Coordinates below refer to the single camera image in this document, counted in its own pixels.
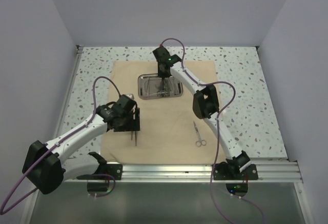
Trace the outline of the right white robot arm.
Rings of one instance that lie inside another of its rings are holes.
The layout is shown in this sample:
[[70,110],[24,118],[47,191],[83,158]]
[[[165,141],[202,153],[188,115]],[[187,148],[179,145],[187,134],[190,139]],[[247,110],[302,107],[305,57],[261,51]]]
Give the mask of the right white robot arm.
[[160,77],[172,76],[191,92],[193,112],[197,118],[204,120],[218,138],[226,156],[229,175],[234,179],[242,178],[251,165],[251,160],[220,118],[222,110],[219,108],[215,87],[217,82],[206,84],[201,81],[184,65],[179,56],[171,55],[164,46],[153,50],[153,55],[157,61]]

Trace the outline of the steel surgical scissors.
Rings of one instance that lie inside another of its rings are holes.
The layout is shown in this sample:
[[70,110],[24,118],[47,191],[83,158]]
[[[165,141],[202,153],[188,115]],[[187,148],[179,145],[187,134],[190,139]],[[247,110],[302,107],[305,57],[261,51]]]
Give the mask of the steel surgical scissors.
[[194,125],[194,129],[195,129],[195,132],[196,132],[196,135],[197,135],[197,141],[195,142],[195,145],[196,145],[197,147],[206,146],[206,145],[207,145],[207,141],[201,138],[196,123],[193,122],[193,125]]

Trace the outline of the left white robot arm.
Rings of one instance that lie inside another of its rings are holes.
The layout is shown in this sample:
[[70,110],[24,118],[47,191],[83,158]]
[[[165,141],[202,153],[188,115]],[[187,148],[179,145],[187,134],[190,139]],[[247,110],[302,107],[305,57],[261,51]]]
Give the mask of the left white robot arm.
[[140,109],[133,94],[124,94],[116,102],[96,108],[87,120],[46,143],[35,141],[28,149],[22,172],[43,194],[56,190],[62,182],[73,178],[112,179],[107,161],[97,152],[70,159],[92,139],[112,130],[139,131]]

